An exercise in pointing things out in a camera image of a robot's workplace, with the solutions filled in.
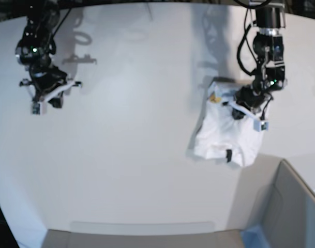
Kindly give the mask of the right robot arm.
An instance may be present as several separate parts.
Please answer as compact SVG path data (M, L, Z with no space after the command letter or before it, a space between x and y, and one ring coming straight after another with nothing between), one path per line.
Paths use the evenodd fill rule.
M59 23L60 10L57 1L29 1L26 26L17 43L15 56L28 72L29 78L20 81L20 87L35 92L31 94L31 113L41 115L46 104L62 108L64 93L73 87L81 87L53 63L56 43L53 30Z

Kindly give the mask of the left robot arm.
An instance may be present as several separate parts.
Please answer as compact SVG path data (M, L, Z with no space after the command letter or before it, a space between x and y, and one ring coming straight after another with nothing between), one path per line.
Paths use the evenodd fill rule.
M273 92L283 90L286 85L283 36L280 32L286 26L284 1L236 1L252 11L250 24L244 25L244 34L237 48L237 62L241 70L254 79L251 84L242 86L234 95L232 117L241 120L245 116L260 113L260 121L265 120L267 107L273 99ZM248 71L241 60L241 51L251 28L257 28L252 47L249 49L256 67Z

